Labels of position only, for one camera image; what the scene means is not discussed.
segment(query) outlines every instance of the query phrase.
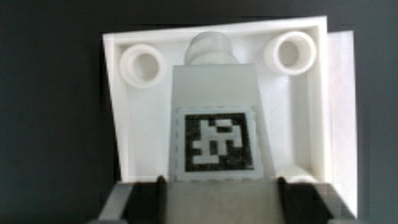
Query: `black background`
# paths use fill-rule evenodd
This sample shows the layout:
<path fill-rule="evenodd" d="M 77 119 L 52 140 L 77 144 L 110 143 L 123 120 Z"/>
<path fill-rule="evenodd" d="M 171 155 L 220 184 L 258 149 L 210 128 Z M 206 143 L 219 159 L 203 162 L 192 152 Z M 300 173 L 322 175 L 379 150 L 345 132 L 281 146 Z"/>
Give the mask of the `black background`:
<path fill-rule="evenodd" d="M 398 1 L 0 1 L 0 223 L 84 223 L 117 180 L 101 34 L 299 16 L 356 31 L 359 214 L 398 220 Z"/>

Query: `white square border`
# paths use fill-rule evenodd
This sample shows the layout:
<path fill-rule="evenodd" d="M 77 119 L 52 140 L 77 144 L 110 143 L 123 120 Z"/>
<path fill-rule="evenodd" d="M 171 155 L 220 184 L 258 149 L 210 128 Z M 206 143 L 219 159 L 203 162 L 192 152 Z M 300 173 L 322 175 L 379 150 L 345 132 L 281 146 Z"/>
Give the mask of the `white square border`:
<path fill-rule="evenodd" d="M 247 132 L 251 142 L 251 156 L 254 170 L 231 170 L 231 171 L 212 171 L 212 172 L 187 172 L 185 171 L 185 116 L 197 114 L 224 114 L 224 113 L 244 113 L 247 121 Z M 258 130 L 256 130 L 256 115 L 251 107 L 201 107 L 201 108 L 176 108 L 176 181 L 192 180 L 242 180 L 242 179 L 261 179 L 263 175 L 263 162 L 261 152 L 258 144 Z"/>

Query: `circular hole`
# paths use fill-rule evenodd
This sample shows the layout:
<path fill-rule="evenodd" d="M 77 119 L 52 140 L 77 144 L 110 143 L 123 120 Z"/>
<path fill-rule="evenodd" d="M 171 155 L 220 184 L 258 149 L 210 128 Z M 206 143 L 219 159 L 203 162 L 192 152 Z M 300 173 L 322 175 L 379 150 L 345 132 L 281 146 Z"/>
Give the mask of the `circular hole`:
<path fill-rule="evenodd" d="M 137 74 L 137 78 L 142 81 L 149 81 L 158 73 L 158 61 L 153 55 L 142 54 L 137 57 L 137 60 L 133 62 L 133 70 Z"/>
<path fill-rule="evenodd" d="M 279 60 L 286 67 L 293 67 L 299 61 L 299 47 L 292 41 L 284 41 L 279 47 Z"/>

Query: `dark background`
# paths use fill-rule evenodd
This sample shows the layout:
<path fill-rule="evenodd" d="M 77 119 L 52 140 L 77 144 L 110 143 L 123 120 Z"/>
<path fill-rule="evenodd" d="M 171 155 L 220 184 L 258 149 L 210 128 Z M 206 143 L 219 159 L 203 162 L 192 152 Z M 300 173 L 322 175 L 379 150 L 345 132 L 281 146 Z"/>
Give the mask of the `dark background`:
<path fill-rule="evenodd" d="M 101 34 L 329 16 L 356 31 L 359 215 L 398 220 L 398 1 L 0 1 L 0 223 L 85 223 L 119 178 Z"/>

